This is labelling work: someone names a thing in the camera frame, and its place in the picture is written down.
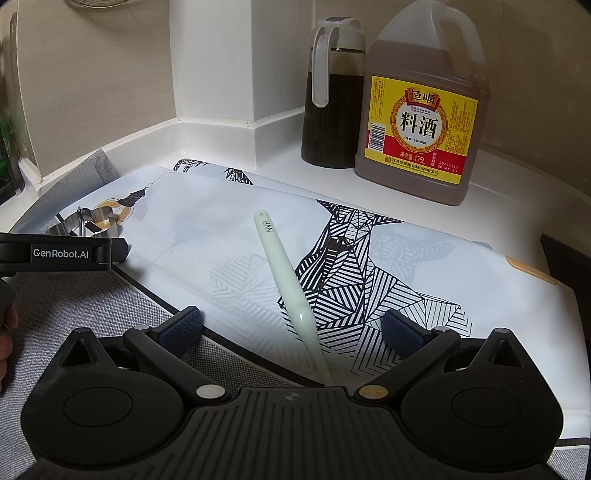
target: plastic jug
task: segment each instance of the plastic jug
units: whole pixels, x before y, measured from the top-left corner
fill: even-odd
[[[321,167],[355,166],[365,35],[356,18],[330,17],[312,32],[301,157]]]
[[[471,71],[453,67],[442,22],[462,32]],[[491,91],[476,27],[446,0],[417,0],[382,30],[366,60],[358,175],[459,205],[468,190]]]

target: kitchen counter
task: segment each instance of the kitchen counter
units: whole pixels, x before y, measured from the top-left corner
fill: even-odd
[[[568,185],[527,166],[480,150],[465,201],[440,205],[397,192],[358,177],[353,169],[331,170],[310,165],[293,145],[256,168],[240,160],[199,158],[190,151],[154,152],[154,137],[164,127],[150,128],[103,149],[120,174],[137,168],[134,158],[172,168],[181,158],[209,160],[242,168],[383,215],[416,223],[473,241],[548,271],[539,239],[542,233],[591,255],[591,199]],[[72,162],[75,166],[78,159]],[[23,193],[0,206],[0,231],[8,231],[37,198],[27,184]]]

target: beige wall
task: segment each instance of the beige wall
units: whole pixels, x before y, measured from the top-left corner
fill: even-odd
[[[316,0],[316,18],[360,19],[368,48],[411,0]],[[471,17],[492,99],[483,145],[591,195],[591,15],[575,0],[450,0]],[[461,50],[450,31],[452,50]]]
[[[42,175],[176,116],[168,0],[103,10],[20,0],[18,8],[22,101]]]

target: metal screw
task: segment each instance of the metal screw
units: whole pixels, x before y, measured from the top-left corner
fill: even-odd
[[[359,395],[367,400],[380,400],[388,396],[388,389],[382,385],[365,385],[359,389]]]
[[[201,385],[196,392],[198,397],[213,400],[215,398],[223,397],[226,394],[226,389],[221,385],[207,384]]]

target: metal cookie cutter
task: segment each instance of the metal cookie cutter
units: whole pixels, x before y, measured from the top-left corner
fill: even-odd
[[[108,229],[102,230],[96,224],[108,220]],[[61,220],[57,225],[52,226],[46,235],[69,236],[70,232],[79,230],[80,236],[85,236],[85,229],[95,232],[93,237],[99,238],[119,238],[119,227],[113,215],[111,207],[100,207],[90,210],[88,208],[78,208],[76,213],[72,213],[65,220]]]

